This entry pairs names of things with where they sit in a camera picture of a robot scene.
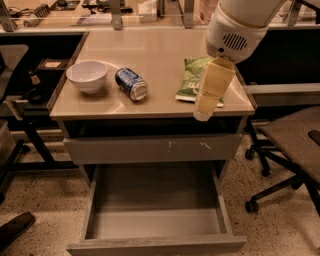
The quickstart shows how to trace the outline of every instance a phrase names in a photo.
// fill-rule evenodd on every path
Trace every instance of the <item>shoe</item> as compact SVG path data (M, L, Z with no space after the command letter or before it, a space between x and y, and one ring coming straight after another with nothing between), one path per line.
M35 217L25 212L0 227L0 251L7 248L17 237L26 232L34 223Z

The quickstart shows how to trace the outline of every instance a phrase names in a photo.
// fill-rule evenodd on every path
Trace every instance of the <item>blue soda can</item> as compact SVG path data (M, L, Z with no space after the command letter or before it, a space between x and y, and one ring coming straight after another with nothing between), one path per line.
M120 89L133 101L144 99L148 93L148 85L137 73L129 68L120 68L115 74Z

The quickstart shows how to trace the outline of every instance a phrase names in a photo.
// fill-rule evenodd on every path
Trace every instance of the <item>cabinet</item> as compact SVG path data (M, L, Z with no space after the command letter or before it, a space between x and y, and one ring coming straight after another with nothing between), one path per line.
M208 122L192 117L193 104L175 100L184 58L205 56L204 39L205 29L89 33L76 62L105 62L105 87L88 96L67 80L50 113L91 189L71 255L204 254L244 245L232 234L219 179L254 108L237 78ZM134 103L119 90L120 67L145 79L146 100Z

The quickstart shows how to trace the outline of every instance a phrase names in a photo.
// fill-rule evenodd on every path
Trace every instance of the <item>speckled floor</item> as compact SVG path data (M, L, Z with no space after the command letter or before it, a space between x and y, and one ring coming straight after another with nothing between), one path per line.
M258 159L244 158L250 143L246 135L221 183L233 232L245 235L248 242L238 253L221 255L320 255L320 219L305 187L284 189L262 200L257 214L246 213L244 202L251 195L290 175L273 164L272 175L261 176ZM68 159L61 143L49 142L48 148L57 160ZM20 161L33 159L39 159L34 150ZM7 183L0 225L24 211L31 211L36 222L1 255L69 255L65 248L80 237L89 192L80 172L19 173L10 176Z

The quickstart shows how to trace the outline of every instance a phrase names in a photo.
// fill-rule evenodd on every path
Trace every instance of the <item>white bowl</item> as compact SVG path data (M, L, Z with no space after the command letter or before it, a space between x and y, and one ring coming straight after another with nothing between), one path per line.
M100 61L84 61L68 68L67 77L80 91L93 94L103 87L107 72L108 67Z

